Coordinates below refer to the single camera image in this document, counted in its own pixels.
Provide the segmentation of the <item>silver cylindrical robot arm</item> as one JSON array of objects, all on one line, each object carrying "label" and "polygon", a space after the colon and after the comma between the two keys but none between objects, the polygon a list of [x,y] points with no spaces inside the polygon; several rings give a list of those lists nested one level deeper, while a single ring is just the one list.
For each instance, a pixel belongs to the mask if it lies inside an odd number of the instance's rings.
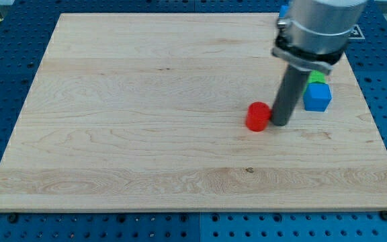
[{"label": "silver cylindrical robot arm", "polygon": [[290,1],[276,21],[272,55],[301,71],[329,75],[366,5],[366,0]]}]

